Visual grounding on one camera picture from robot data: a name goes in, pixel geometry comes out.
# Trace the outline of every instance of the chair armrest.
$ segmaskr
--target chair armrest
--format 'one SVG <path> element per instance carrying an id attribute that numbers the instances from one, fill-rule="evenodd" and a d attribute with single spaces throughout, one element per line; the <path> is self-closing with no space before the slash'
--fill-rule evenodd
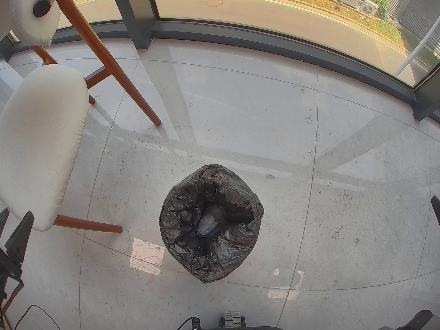
<path id="1" fill-rule="evenodd" d="M 38 0 L 33 6 L 33 14 L 36 17 L 42 17 L 46 15 L 54 3 L 55 0 Z"/>

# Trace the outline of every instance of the trash can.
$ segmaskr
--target trash can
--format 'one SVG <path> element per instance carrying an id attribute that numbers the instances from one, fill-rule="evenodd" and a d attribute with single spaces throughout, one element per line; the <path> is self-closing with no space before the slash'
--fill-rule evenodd
<path id="1" fill-rule="evenodd" d="M 257 195 L 238 175 L 206 165 L 170 190 L 159 227 L 171 255 L 200 281 L 211 283 L 249 255 L 263 214 Z"/>

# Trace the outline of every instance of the wooden chair leg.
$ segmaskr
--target wooden chair leg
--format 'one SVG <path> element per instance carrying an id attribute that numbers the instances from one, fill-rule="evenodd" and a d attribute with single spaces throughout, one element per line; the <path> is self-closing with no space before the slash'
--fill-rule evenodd
<path id="1" fill-rule="evenodd" d="M 44 65 L 58 65 L 58 62 L 41 45 L 30 48 L 34 50 L 39 57 L 41 57 Z M 88 102 L 92 105 L 95 104 L 95 99 L 90 94 L 88 95 Z"/>
<path id="2" fill-rule="evenodd" d="M 121 69 L 119 64 L 113 58 L 112 54 L 107 50 L 102 41 L 98 38 L 91 25 L 87 22 L 81 11 L 78 9 L 73 0 L 56 0 L 58 5 L 76 29 L 79 35 L 96 54 L 96 56 L 104 64 L 105 68 L 111 72 L 113 77 L 119 82 L 119 84 L 125 89 L 125 91 L 131 96 L 135 103 L 142 109 L 142 111 L 150 118 L 150 120 L 156 125 L 161 124 L 161 120 L 156 113 L 151 109 L 150 105 L 145 101 L 134 84 L 127 77 L 125 72 Z"/>
<path id="3" fill-rule="evenodd" d="M 112 225 L 109 223 L 98 223 L 96 221 L 77 219 L 75 217 L 67 217 L 60 214 L 57 215 L 54 225 L 64 226 L 66 228 L 79 228 L 82 230 L 122 232 L 122 227 L 118 225 Z"/>

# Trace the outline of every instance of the black cable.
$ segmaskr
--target black cable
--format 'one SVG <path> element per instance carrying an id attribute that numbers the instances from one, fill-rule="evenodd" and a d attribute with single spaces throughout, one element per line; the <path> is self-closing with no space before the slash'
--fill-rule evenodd
<path id="1" fill-rule="evenodd" d="M 181 328 L 182 326 L 184 326 L 185 323 L 186 323 L 187 321 L 191 320 L 191 319 L 195 319 L 195 316 L 192 316 L 192 317 L 186 319 L 186 320 L 182 323 L 182 325 L 180 325 L 180 326 L 177 328 L 177 330 L 180 330 L 180 328 Z"/>
<path id="2" fill-rule="evenodd" d="M 51 317 L 50 315 L 47 314 L 47 311 L 45 311 L 44 309 L 42 309 L 41 307 L 39 307 L 39 306 L 37 306 L 37 305 L 30 305 L 30 306 L 29 306 L 28 310 L 25 311 L 25 314 L 22 315 L 22 317 L 19 319 L 19 321 L 18 321 L 17 324 L 15 325 L 14 330 L 17 330 L 17 326 L 19 326 L 19 323 L 20 323 L 21 320 L 25 317 L 25 315 L 27 314 L 27 312 L 29 312 L 29 310 L 30 310 L 31 307 L 37 307 L 37 308 L 41 309 L 43 312 L 45 312 L 46 315 L 47 315 L 49 318 L 51 318 L 51 320 L 54 322 L 54 324 L 56 325 L 56 327 L 58 328 L 58 330 L 61 330 L 61 329 L 59 328 L 58 324 L 52 319 L 52 317 Z"/>

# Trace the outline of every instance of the asphalt road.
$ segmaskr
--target asphalt road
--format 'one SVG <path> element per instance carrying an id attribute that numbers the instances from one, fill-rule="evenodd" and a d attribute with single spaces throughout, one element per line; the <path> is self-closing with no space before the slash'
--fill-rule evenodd
<path id="1" fill-rule="evenodd" d="M 279 31 L 355 56 L 391 74 L 406 58 L 371 35 L 309 10 L 270 0 L 220 1 L 220 6 L 217 0 L 156 0 L 156 3 L 163 18 L 226 21 Z M 78 7 L 90 22 L 121 18 L 114 0 L 92 0 Z M 60 26 L 67 24 L 62 16 Z M 412 85 L 425 74 L 425 70 L 412 63 L 400 78 Z"/>

